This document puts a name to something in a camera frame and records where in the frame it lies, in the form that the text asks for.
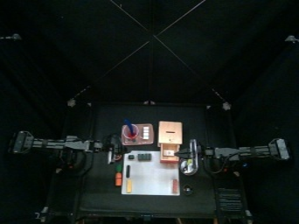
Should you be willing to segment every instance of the black enclosure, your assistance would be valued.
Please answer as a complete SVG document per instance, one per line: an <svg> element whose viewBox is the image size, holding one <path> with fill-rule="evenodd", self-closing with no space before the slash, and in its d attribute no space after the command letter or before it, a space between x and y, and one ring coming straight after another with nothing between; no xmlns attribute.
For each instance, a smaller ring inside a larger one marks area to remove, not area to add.
<svg viewBox="0 0 299 224"><path fill-rule="evenodd" d="M219 109L219 147L286 139L291 162L252 160L243 179L256 223L296 223L298 10L296 0L0 1L0 223L39 223L52 181L49 157L7 153L12 134L96 137L99 105Z"/></svg>

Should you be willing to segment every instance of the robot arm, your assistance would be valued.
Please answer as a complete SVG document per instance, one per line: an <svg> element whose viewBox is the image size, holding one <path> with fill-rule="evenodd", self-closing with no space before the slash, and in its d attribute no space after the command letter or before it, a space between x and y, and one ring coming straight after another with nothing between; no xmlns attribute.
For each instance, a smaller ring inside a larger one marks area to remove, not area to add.
<svg viewBox="0 0 299 224"><path fill-rule="evenodd" d="M100 141L81 140L76 136L67 136L65 139L51 140L35 138L28 131L19 131L11 140L8 152L25 154L31 151L45 151L59 159L60 168L72 168L79 160L79 154L107 152L107 163L112 164L121 157L125 147L117 140L116 135L109 135L104 144Z"/></svg>
<svg viewBox="0 0 299 224"><path fill-rule="evenodd" d="M215 148L204 151L208 158L228 158L228 161L239 161L247 158L274 158L276 160L288 160L290 153L286 146L286 140L274 139L267 146Z"/></svg>

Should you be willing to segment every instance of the small cup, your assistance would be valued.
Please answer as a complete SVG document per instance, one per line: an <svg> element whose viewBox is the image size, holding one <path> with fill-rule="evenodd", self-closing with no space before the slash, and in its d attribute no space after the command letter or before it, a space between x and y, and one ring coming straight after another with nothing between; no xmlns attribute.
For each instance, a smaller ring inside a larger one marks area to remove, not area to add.
<svg viewBox="0 0 299 224"><path fill-rule="evenodd" d="M136 125L132 124L133 127L133 135L131 134L129 128L127 127L127 125L123 128L123 135L125 137L127 140L135 141L137 134L139 134L139 129L136 127Z"/></svg>

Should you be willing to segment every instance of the black table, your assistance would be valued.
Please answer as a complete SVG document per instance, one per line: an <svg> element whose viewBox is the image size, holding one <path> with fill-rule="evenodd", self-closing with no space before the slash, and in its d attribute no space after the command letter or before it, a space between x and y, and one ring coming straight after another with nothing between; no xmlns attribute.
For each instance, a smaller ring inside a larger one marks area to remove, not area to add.
<svg viewBox="0 0 299 224"><path fill-rule="evenodd" d="M153 144L127 146L128 150L159 151L159 121L181 123L181 149L189 147L189 140L196 139L205 146L235 147L229 112L220 106L173 106L173 105L108 105L92 107L84 105L72 108L65 122L65 135L81 138L103 139L112 133L120 135L124 119L132 123L153 125ZM215 194L209 175L201 169L193 176L180 174L180 196L121 195L115 187L116 164L108 164L108 155L93 155L93 165L73 191L77 199L72 207L76 216L151 216L151 217L215 217ZM183 194L183 185L192 186L193 194ZM60 196L52 200L52 210L60 210Z"/></svg>

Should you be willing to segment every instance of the black wall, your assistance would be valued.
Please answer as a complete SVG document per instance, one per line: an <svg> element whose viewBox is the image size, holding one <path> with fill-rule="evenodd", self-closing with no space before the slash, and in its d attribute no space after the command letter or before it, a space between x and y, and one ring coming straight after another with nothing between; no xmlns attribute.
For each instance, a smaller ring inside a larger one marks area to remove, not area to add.
<svg viewBox="0 0 299 224"><path fill-rule="evenodd" d="M271 67L239 97L232 110L239 146L290 143L292 162L254 161L247 171L247 197L262 223L299 220L299 45L290 43Z"/></svg>
<svg viewBox="0 0 299 224"><path fill-rule="evenodd" d="M0 89L0 223L33 223L48 192L48 158L8 155L8 142L20 130L61 137L67 102L17 42L0 42Z"/></svg>

